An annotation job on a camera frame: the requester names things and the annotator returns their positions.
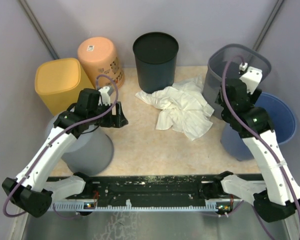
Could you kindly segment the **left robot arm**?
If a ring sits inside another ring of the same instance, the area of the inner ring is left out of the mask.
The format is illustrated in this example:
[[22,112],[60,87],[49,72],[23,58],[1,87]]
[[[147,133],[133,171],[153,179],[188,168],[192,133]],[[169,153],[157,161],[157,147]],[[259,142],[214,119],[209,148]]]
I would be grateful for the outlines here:
[[16,177],[7,177],[2,183],[7,195],[2,207],[6,217],[21,215],[8,213],[9,203],[39,218],[60,200],[74,195],[87,199],[93,195],[91,177],[82,172],[55,182],[47,180],[61,156],[90,126],[122,128],[128,124],[121,103],[110,100],[113,92],[119,92],[116,86],[85,88],[77,102],[56,117],[47,139],[28,165]]

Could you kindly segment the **yellow slotted plastic basket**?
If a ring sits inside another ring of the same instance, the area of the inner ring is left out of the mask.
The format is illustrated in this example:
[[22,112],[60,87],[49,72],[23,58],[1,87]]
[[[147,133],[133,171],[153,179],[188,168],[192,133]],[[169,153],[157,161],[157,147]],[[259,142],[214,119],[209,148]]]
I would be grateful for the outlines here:
[[94,86],[76,58],[62,58],[37,68],[34,88],[53,116],[77,102],[80,91]]

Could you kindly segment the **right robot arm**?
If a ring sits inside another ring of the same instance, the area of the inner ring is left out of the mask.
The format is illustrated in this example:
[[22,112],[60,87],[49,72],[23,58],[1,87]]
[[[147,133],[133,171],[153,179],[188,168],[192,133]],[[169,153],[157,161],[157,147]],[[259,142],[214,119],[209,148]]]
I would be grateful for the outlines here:
[[294,180],[284,159],[267,111],[255,102],[262,91],[248,91],[241,79],[224,78],[216,103],[222,106],[221,118],[235,130],[252,153],[261,171],[264,186],[258,186],[227,172],[213,185],[219,198],[228,194],[251,204],[266,222],[284,220],[300,214],[300,186]]

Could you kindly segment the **grey round bin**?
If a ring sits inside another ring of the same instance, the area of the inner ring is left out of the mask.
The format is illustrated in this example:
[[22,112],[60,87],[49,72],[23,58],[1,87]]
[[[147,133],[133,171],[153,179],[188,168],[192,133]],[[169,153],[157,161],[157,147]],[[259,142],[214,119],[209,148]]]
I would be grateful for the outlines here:
[[111,138],[101,128],[91,125],[67,149],[61,159],[73,173],[95,176],[109,166],[114,151]]

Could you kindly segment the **black round bin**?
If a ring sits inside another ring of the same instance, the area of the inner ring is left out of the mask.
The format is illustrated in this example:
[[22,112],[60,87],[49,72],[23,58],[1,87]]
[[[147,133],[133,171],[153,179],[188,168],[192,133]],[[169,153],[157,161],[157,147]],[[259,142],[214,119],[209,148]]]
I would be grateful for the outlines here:
[[173,85],[179,44],[164,32],[148,32],[139,36],[132,46],[138,84],[152,94]]

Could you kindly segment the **peach plastic bucket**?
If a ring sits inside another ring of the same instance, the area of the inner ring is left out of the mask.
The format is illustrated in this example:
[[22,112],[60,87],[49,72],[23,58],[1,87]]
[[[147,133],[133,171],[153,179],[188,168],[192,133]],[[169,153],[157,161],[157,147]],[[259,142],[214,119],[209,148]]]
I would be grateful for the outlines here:
[[77,49],[77,58],[94,87],[104,87],[110,84],[109,76],[118,88],[125,81],[125,74],[118,58],[114,43],[102,36],[88,38]]

